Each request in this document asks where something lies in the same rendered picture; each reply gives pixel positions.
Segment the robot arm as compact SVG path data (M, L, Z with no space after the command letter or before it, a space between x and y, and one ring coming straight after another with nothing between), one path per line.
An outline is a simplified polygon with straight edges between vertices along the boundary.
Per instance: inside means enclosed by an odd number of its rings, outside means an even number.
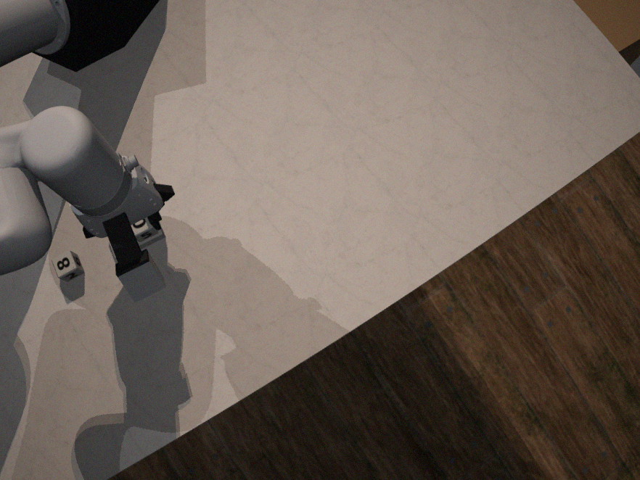
M0 0L0 67L35 50L53 54L69 35L65 0ZM51 246L39 181L83 214L103 216L125 201L137 166L135 155L121 157L72 107L51 107L0 128L0 276L35 263ZM133 301L164 289L164 277L147 249L141 251L127 214L102 223L118 261L116 276Z

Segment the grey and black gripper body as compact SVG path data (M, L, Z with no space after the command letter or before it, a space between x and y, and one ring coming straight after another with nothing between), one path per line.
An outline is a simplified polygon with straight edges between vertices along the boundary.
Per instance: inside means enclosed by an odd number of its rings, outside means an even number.
M133 225L134 223L156 213L163 207L163 199L152 184L152 182L156 183L152 175L140 164L135 167L130 174L132 180L128 196L119 208L107 215L85 215L68 203L83 227L95 237L107 237L107 233L102 222L105 222L106 220L109 220L123 212L127 214L130 224Z

